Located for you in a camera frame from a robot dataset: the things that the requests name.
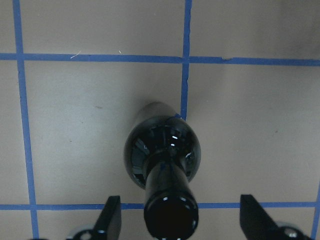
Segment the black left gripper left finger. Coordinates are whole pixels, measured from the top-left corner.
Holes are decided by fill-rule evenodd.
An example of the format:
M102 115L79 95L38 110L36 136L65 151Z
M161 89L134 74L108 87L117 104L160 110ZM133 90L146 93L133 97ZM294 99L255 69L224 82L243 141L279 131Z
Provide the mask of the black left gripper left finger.
M122 227L121 197L107 199L93 229L92 240L118 240Z

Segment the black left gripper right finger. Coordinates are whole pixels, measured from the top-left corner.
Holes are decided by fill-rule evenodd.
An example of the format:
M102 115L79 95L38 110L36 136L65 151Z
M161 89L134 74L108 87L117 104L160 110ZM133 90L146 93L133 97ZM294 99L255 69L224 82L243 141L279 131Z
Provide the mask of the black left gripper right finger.
M247 240L281 240L278 225L251 194L240 196L240 227Z

